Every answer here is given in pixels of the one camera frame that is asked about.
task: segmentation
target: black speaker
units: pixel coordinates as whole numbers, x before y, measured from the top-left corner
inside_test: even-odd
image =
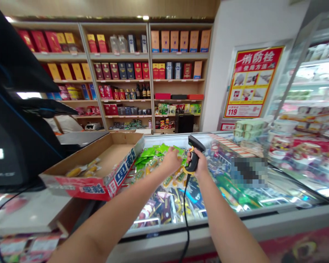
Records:
[[[175,115],[175,133],[192,133],[194,129],[194,115],[177,113]]]

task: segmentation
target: sign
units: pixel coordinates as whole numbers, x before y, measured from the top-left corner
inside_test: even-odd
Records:
[[[237,53],[224,118],[261,115],[283,49],[279,46]]]

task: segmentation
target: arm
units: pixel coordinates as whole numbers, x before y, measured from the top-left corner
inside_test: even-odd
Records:
[[[132,226],[157,187],[181,165],[170,147],[162,164],[107,202],[53,254],[49,263],[105,263],[112,249]]]
[[[205,203],[211,237],[221,261],[269,262],[256,239],[222,197],[208,173],[205,156],[197,149],[195,153],[200,158],[195,176]]]

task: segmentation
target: shelving unit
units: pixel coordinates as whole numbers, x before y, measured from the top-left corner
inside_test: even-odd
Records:
[[[171,94],[204,94],[207,68],[208,68],[208,53],[152,53],[151,52],[151,30],[199,30],[200,32],[205,29],[211,29],[212,24],[205,23],[63,23],[63,22],[14,22],[12,25],[16,29],[22,30],[39,30],[39,31],[52,31],[57,33],[71,32],[76,38],[76,42],[80,43],[81,52],[77,53],[47,53],[47,52],[35,52],[33,53],[37,60],[42,64],[45,63],[88,63],[92,80],[55,80],[56,84],[73,84],[75,87],[80,87],[82,84],[93,84],[95,87],[95,93],[97,100],[63,100],[60,101],[70,107],[84,107],[87,106],[99,106],[100,116],[74,116],[74,118],[81,124],[85,125],[88,122],[102,122],[105,130],[115,132],[116,130],[110,130],[109,127],[113,126],[113,122],[130,122],[132,119],[142,119],[143,125],[147,124],[148,119],[151,119],[153,131],[171,131],[174,129],[155,129],[156,119],[161,116],[155,116],[155,104],[161,102],[168,103],[196,103],[202,104],[203,100],[155,100],[154,94],[157,92],[165,92]],[[105,40],[108,43],[108,47],[111,49],[109,38],[112,35],[135,35],[137,41],[138,50],[141,46],[141,35],[147,37],[147,53],[135,52],[135,53],[92,53],[90,51],[87,34],[103,34]],[[154,80],[152,73],[152,63],[167,62],[167,61],[181,61],[181,62],[194,62],[197,60],[203,61],[202,73],[200,79],[173,79],[173,80]],[[98,80],[94,63],[102,62],[147,62],[149,63],[150,79],[142,80]],[[136,89],[136,85],[140,87],[143,84],[148,84],[151,90],[151,99],[135,99],[135,100],[114,100],[114,99],[102,99],[99,92],[99,85],[112,85],[119,89]],[[106,116],[104,105],[121,103],[123,106],[138,107],[139,109],[151,109],[152,115],[126,115],[126,116]],[[199,125],[200,114],[195,114],[195,123]]]

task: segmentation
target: pixelated blur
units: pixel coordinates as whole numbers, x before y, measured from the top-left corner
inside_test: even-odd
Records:
[[[268,188],[267,158],[231,158],[231,181],[237,188]]]

